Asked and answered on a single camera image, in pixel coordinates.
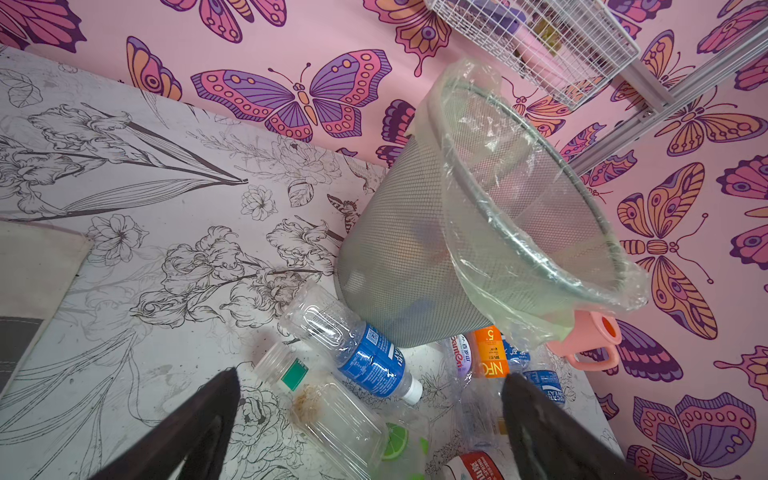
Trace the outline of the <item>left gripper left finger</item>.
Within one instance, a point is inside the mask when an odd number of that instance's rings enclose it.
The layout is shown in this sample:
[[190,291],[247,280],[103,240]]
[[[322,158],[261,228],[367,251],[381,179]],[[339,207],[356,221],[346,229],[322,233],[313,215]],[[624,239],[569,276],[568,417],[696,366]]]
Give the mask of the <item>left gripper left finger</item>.
[[237,371],[221,371],[95,479],[217,479],[241,397]]

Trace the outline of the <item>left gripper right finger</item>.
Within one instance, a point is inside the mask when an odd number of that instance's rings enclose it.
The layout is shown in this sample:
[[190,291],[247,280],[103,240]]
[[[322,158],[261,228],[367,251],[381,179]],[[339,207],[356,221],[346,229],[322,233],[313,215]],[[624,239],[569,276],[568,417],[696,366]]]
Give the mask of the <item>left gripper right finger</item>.
[[597,437],[520,374],[508,375],[501,402],[523,479],[643,479]]

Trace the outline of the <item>clear green cap bottle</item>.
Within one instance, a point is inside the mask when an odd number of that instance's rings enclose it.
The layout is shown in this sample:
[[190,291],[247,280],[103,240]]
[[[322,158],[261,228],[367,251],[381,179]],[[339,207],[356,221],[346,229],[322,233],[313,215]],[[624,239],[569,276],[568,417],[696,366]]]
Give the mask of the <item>clear green cap bottle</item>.
[[324,364],[273,345],[255,366],[257,379],[290,399],[291,420],[349,479],[371,479],[388,443],[384,419]]

